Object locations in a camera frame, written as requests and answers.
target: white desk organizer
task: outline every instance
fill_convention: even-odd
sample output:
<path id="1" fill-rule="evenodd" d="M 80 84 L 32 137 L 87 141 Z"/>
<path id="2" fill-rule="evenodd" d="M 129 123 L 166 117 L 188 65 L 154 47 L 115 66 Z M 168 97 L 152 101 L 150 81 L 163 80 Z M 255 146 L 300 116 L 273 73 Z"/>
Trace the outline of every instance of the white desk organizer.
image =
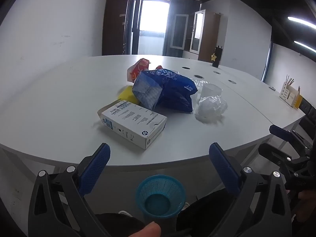
<path id="1" fill-rule="evenodd" d="M 284 100 L 287 104 L 293 107 L 296 103 L 298 95 L 299 93 L 296 89 L 294 89 L 285 82 L 283 83 L 283 87 L 279 95 L 282 100 Z"/>

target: white cardboard box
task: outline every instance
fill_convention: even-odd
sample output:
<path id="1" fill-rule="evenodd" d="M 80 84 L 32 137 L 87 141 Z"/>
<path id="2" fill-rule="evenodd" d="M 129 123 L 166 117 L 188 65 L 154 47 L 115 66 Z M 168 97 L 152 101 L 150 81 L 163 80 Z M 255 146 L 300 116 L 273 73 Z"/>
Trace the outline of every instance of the white cardboard box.
<path id="1" fill-rule="evenodd" d="M 167 117 L 125 100 L 98 111 L 103 124 L 120 136 L 147 149 L 165 128 Z"/>

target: glass cabinet door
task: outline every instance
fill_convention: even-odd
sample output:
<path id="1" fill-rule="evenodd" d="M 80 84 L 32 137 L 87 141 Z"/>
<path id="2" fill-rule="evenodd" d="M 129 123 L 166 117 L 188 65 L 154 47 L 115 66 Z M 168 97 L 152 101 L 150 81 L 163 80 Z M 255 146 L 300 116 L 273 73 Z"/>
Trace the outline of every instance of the glass cabinet door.
<path id="1" fill-rule="evenodd" d="M 194 15 L 194 25 L 193 25 L 190 52 L 194 52 L 196 54 L 198 54 L 200 51 L 203 25 L 204 25 L 204 14 L 205 14 L 205 10 L 197 11 Z"/>

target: blue plastic bag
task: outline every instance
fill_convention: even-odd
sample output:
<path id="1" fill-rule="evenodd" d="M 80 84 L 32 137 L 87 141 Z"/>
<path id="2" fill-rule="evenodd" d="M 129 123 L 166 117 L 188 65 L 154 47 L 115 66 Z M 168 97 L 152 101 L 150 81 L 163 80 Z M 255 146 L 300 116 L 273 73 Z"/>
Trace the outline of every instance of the blue plastic bag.
<path id="1" fill-rule="evenodd" d="M 145 108 L 161 105 L 174 110 L 192 112 L 190 95 L 198 90 L 193 81 L 168 69 L 142 71 L 135 80 L 133 94 Z"/>

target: blue trash bin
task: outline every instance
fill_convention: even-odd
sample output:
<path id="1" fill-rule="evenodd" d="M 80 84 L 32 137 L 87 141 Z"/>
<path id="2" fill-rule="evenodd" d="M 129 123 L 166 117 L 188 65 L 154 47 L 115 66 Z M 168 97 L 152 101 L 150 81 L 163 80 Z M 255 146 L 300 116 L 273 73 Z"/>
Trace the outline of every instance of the blue trash bin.
<path id="1" fill-rule="evenodd" d="M 177 215 L 185 204 L 185 190 L 173 177 L 154 175 L 139 185 L 136 202 L 146 224 L 155 221 L 162 233 L 171 233 L 176 229 Z"/>

